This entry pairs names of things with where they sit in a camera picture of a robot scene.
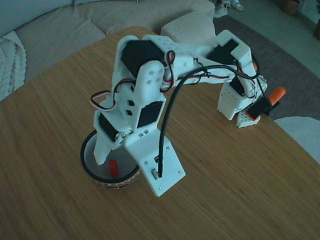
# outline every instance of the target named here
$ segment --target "black cable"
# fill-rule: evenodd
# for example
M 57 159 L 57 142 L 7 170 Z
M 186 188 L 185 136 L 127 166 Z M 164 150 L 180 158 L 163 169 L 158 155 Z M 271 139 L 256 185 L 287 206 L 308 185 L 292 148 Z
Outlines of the black cable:
M 247 74 L 239 72 L 228 65 L 209 65 L 209 66 L 195 69 L 195 70 L 189 72 L 184 77 L 182 77 L 179 84 L 176 86 L 176 88 L 174 89 L 174 92 L 171 95 L 171 98 L 169 100 L 169 103 L 168 103 L 168 106 L 167 106 L 167 109 L 165 111 L 164 118 L 162 121 L 162 125 L 161 125 L 160 138 L 159 138 L 159 162 L 158 162 L 158 176 L 159 176 L 159 178 L 162 177 L 162 173 L 163 173 L 164 141 L 165 141 L 165 134 L 166 134 L 167 125 L 168 125 L 168 121 L 169 121 L 169 116 L 170 116 L 172 107 L 174 105 L 175 99 L 178 95 L 178 92 L 181 89 L 181 87 L 184 85 L 184 83 L 188 80 L 188 78 L 194 76 L 195 74 L 202 72 L 202 71 L 206 72 L 210 69 L 227 69 L 227 70 L 235 73 L 236 75 L 238 75 L 244 79 L 254 80 L 260 75 L 260 68 L 259 68 L 258 62 L 256 61 L 256 58 L 254 56 L 252 56 L 252 59 L 255 61 L 256 65 L 257 65 L 257 71 L 254 76 L 248 76 Z
M 259 72 L 259 71 L 260 71 L 259 63 L 258 63 L 258 61 L 257 61 L 257 59 L 256 59 L 256 57 L 255 57 L 254 55 L 251 55 L 251 56 L 252 56 L 252 60 L 253 60 L 254 63 L 256 64 L 257 72 Z M 262 86 L 261 86 L 261 83 L 260 83 L 260 81 L 259 81 L 258 78 L 256 79 L 256 82 L 258 83 L 258 86 L 259 86 L 259 88 L 260 88 L 260 90 L 261 90 L 261 93 L 262 93 L 263 97 L 266 99 L 267 97 L 266 97 L 266 95 L 265 95 L 265 92 L 264 92 L 264 90 L 263 90 L 263 88 L 262 88 Z

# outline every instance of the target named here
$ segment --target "wooden table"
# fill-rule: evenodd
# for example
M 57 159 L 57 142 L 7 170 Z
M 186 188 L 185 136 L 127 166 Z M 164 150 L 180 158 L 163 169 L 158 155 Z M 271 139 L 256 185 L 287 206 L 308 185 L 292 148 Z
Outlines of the wooden table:
M 221 85 L 180 92 L 167 136 L 186 177 L 163 196 L 143 176 L 120 190 L 87 176 L 89 98 L 110 89 L 118 41 L 145 34 L 107 37 L 0 102 L 1 239 L 319 239 L 320 166 L 266 116 L 241 129 L 227 121 L 216 110 Z

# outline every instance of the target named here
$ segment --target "plant pot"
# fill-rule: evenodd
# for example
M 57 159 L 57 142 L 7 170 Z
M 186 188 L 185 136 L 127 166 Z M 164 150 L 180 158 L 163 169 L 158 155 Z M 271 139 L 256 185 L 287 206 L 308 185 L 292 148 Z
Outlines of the plant pot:
M 315 27 L 314 36 L 320 40 L 320 19 L 318 21 L 318 24 Z
M 281 9 L 287 14 L 296 14 L 299 7 L 299 2 L 296 0 L 282 0 Z

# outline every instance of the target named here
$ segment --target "sofa cushion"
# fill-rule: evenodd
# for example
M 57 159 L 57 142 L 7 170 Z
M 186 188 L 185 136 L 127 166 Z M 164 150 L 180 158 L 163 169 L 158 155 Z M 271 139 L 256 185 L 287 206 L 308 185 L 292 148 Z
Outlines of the sofa cushion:
M 74 0 L 74 5 L 79 5 L 79 4 L 87 4 L 87 3 L 92 3 L 92 2 L 99 2 L 99 1 L 110 1 L 110 0 Z
M 49 12 L 16 30 L 27 53 L 25 80 L 106 37 L 73 6 Z
M 0 0 L 0 37 L 73 0 Z
M 213 19 L 215 5 L 209 0 L 113 0 L 76 6 L 82 16 L 91 19 L 107 35 L 132 26 L 141 26 L 156 33 L 160 28 L 192 11 Z

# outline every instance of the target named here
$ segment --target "white 3d-printed robotic arm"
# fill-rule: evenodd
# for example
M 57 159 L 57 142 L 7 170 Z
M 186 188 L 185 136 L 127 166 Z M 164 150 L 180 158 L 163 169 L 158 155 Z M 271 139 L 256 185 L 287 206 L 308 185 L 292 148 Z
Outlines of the white 3d-printed robotic arm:
M 228 64 L 230 67 L 240 69 L 248 76 L 256 74 L 250 48 L 227 30 L 216 36 L 216 42 L 212 45 L 181 44 L 157 35 L 146 35 L 142 40 L 126 36 L 120 40 L 112 76 L 112 92 L 100 103 L 102 108 L 94 114 L 94 127 L 97 130 L 94 156 L 98 165 L 105 162 L 111 150 L 125 147 L 136 160 L 156 196 L 162 195 L 185 176 L 179 158 L 166 137 L 163 176 L 158 176 L 160 130 L 157 125 L 166 103 L 163 92 L 175 87 L 181 77 L 193 70 L 220 65 L 220 62 L 208 56 L 218 55 L 219 51 L 215 53 L 214 50 L 221 51 L 223 48 L 226 48 L 226 53 L 222 55 L 230 55 L 228 57 L 233 59 Z M 169 51 L 175 53 L 174 59 L 161 61 L 170 56 Z M 223 84 L 217 109 L 231 120 L 262 94 L 257 81 L 260 81 L 263 90 L 267 88 L 265 81 L 259 77 L 248 80 L 238 76 L 237 84 L 231 86 L 230 82 L 235 76 L 228 69 L 215 68 L 197 73 L 184 84 Z M 238 116 L 237 126 L 245 127 L 258 121 L 259 118 L 252 121 Z

